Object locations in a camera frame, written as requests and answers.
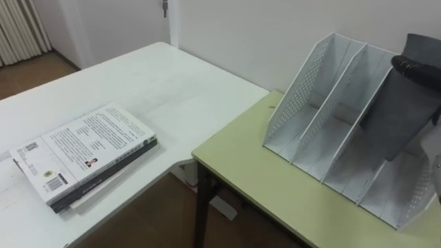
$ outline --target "book spine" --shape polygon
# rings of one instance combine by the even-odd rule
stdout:
[[[76,188],[73,192],[70,192],[67,196],[64,196],[63,198],[59,199],[57,202],[52,203],[50,207],[52,208],[52,210],[54,210],[56,214],[59,213],[65,208],[69,207],[75,201],[79,200],[81,197],[85,196],[94,188],[99,186],[102,182],[104,182],[108,178],[118,173],[120,170],[122,170],[124,167],[129,165],[139,156],[151,150],[157,144],[158,144],[157,139],[154,139],[153,141],[150,142],[144,141],[144,143],[141,145],[139,149],[131,150],[127,152],[129,154],[126,153],[120,156],[118,159],[115,160],[116,163],[113,166],[107,168],[104,172],[100,173],[99,175],[96,175],[91,180],[88,180],[87,182]]]

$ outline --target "curtain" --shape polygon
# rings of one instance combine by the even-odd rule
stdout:
[[[51,49],[33,0],[0,0],[0,66]]]

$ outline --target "white metal organizer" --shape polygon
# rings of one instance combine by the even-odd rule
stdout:
[[[408,152],[386,162],[359,128],[394,55],[335,33],[318,42],[271,116],[263,145],[399,229],[433,199],[428,165]]]

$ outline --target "floor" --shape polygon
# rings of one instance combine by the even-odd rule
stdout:
[[[0,68],[0,99],[69,75],[76,70],[55,53]],[[298,245],[240,199],[221,192],[238,210],[230,221],[214,208],[209,210],[206,248],[275,247]],[[125,209],[92,232],[78,247],[191,247],[196,194],[168,174]]]

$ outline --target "dark object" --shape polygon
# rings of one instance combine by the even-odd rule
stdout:
[[[272,218],[269,214],[258,208],[252,201],[245,198],[241,193],[231,187],[228,183],[223,181],[217,175],[209,171],[203,164],[198,162],[198,195],[196,199],[196,220],[194,228],[194,247],[204,247],[205,228],[207,226],[208,207],[209,202],[216,196],[219,189],[228,189],[231,193],[240,196],[247,206],[253,207],[261,216],[269,220],[279,230],[288,235],[299,247],[311,247],[301,238],[293,234],[288,228],[280,224],[277,220]]]
[[[392,161],[441,106],[441,41],[408,34],[402,56],[392,59],[383,88],[361,122],[379,156]]]
[[[430,65],[423,65],[405,56],[392,58],[392,65],[397,72],[412,82],[441,92],[441,69]]]
[[[133,162],[135,159],[143,155],[144,153],[151,150],[153,147],[155,147],[158,144],[158,140],[155,139],[151,141],[150,143],[144,142],[144,146],[140,149],[138,149],[133,154],[130,154],[127,158],[124,158],[123,160],[119,161],[117,164],[112,166],[111,168],[105,170],[103,173],[99,174],[98,176],[95,176],[92,180],[88,181],[87,183],[83,184],[79,188],[75,189],[73,192],[70,192],[67,196],[64,196],[62,199],[58,200],[54,204],[52,204],[50,207],[54,212],[57,214],[64,210],[65,208],[69,207],[72,203],[75,201],[81,199],[83,196],[85,196],[87,193],[91,192],[94,188],[96,188],[98,185],[115,175],[117,172],[122,170],[124,167],[129,165],[131,162]]]

